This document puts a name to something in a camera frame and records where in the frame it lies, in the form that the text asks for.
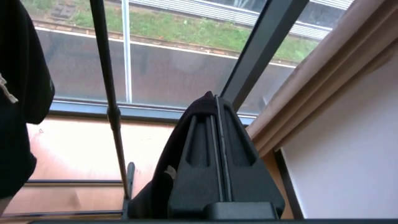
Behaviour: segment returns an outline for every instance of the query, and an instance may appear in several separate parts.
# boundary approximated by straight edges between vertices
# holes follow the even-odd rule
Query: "wooden floor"
[[[132,161],[136,166],[133,195],[151,180],[173,128],[171,124],[122,123],[126,165]],[[31,151],[37,158],[30,179],[120,179],[108,122],[49,117],[28,129]],[[269,164],[281,185],[272,158]],[[120,210],[122,202],[122,187],[23,187],[4,213]]]

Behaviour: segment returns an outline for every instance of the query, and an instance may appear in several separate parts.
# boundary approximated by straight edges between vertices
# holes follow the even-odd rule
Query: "hanging black garment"
[[[0,1],[0,198],[15,195],[32,175],[26,123],[39,124],[55,93],[34,25],[20,1]],[[12,102],[5,92],[17,99]]]
[[[208,91],[194,101],[179,119],[162,155],[159,158],[154,177],[129,203],[129,218],[167,218],[167,203],[173,188],[172,177],[165,172],[168,166],[178,170],[185,140],[193,115],[217,114],[217,104]]]

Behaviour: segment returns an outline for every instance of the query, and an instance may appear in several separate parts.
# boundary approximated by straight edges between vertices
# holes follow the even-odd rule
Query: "guardrail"
[[[223,4],[217,4],[202,0],[129,0],[131,3],[147,7],[165,9],[184,14],[193,14],[196,16],[217,19],[221,21],[232,21],[238,24],[253,26],[258,12],[240,9]],[[312,2],[324,4],[339,9],[347,9],[354,0],[311,0]],[[296,22],[291,34],[308,37],[311,39],[322,40],[332,30],[329,27],[316,26],[304,22]]]

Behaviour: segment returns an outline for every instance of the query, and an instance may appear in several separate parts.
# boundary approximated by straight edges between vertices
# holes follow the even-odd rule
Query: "curtain fold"
[[[280,147],[295,128],[398,36],[397,1],[355,1],[337,27],[293,71],[246,129],[260,156]]]

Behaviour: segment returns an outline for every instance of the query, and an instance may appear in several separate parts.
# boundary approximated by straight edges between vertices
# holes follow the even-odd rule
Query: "black plastic object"
[[[217,116],[194,116],[191,121],[170,195],[169,217],[219,219],[223,216],[215,210],[233,213],[234,208],[238,213],[239,206],[231,203],[239,202],[264,202],[263,208],[275,209],[264,209],[263,214],[280,217],[285,202],[264,162],[231,105],[218,96],[215,100]],[[229,205],[212,205],[218,202]]]

